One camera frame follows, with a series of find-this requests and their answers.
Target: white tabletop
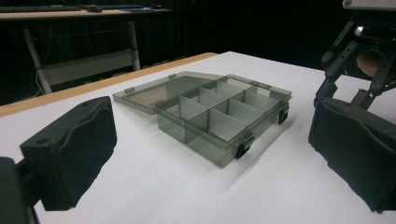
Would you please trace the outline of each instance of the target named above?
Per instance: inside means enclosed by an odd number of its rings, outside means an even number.
[[[218,166],[158,129],[155,116],[113,103],[118,143],[76,208],[46,212],[47,223],[396,223],[373,213],[308,143],[313,101],[324,72],[226,52],[0,118],[0,155],[22,159],[19,145],[75,105],[182,71],[234,74],[291,91],[289,117],[245,156]],[[350,101],[369,82],[341,76],[334,98]],[[370,111],[396,123],[393,91]]]

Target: wooden table edge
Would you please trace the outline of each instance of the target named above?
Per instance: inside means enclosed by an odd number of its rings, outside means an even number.
[[[89,84],[77,86],[74,88],[66,89],[63,91],[56,91],[54,93],[38,96],[35,98],[18,101],[9,105],[0,106],[0,118],[3,116],[15,114],[24,110],[32,109],[41,105],[47,105],[53,102],[61,101],[73,96],[77,96],[89,91],[96,91],[104,87],[115,85],[123,81],[127,81],[133,78],[146,76],[152,73],[160,72],[169,68],[181,66],[186,63],[193,63],[217,55],[216,53],[207,52],[183,58],[180,60],[172,61],[170,63],[163,63],[149,68],[141,69],[131,73],[127,73],[117,77],[110,77],[100,81],[92,82]]]

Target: open organizer box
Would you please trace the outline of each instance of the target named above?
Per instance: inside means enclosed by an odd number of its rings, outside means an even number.
[[[243,77],[181,72],[113,94],[219,167],[288,116],[291,92]]]

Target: compartment box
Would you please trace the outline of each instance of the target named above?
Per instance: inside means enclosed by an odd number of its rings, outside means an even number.
[[[243,77],[182,72],[113,94],[157,114],[158,127],[224,167],[288,115],[291,92]]]

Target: open transparent lid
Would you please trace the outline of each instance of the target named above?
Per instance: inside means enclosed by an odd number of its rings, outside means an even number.
[[[141,86],[116,92],[113,94],[113,98],[117,102],[153,115],[156,113],[156,104],[178,96],[183,92],[198,88],[220,77],[213,74],[181,72]]]

